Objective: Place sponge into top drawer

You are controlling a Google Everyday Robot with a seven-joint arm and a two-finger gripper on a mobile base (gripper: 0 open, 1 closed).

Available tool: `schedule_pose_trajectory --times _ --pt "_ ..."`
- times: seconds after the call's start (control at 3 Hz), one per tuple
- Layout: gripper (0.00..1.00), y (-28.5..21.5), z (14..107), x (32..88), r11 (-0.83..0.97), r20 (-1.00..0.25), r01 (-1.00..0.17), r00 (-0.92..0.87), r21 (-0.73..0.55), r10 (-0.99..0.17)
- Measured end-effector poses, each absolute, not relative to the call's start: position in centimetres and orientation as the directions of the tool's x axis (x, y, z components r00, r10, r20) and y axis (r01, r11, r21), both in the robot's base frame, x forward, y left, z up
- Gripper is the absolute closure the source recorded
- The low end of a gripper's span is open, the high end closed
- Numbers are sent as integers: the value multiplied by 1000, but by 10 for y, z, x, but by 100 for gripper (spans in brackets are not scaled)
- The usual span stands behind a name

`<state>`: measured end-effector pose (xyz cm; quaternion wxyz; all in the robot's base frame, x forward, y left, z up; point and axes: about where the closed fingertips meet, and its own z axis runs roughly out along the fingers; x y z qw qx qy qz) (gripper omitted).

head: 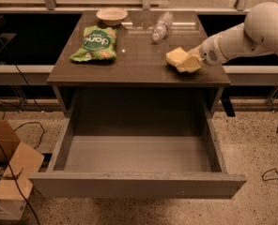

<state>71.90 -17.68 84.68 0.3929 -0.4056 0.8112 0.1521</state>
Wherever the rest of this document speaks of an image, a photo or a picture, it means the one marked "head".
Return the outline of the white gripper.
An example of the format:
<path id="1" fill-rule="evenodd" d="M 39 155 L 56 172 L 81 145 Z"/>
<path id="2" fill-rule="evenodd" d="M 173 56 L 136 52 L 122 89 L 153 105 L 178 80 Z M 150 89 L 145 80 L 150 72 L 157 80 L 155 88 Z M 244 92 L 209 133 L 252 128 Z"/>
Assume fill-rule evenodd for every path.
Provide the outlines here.
<path id="1" fill-rule="evenodd" d="M 176 64 L 178 72 L 194 73 L 202 67 L 202 62 L 216 66 L 227 61 L 220 46 L 220 35 L 205 39 L 200 45 L 189 50 L 189 56 Z"/>

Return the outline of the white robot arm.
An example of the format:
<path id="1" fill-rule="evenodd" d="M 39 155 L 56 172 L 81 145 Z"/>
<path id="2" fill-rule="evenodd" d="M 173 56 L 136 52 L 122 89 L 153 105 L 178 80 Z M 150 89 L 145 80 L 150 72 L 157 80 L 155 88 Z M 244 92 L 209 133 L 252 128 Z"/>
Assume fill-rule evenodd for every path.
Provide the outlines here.
<path id="1" fill-rule="evenodd" d="M 253 7 L 244 22 L 205 39 L 175 64 L 179 72 L 194 72 L 203 63 L 216 66 L 239 57 L 278 56 L 278 4 Z"/>

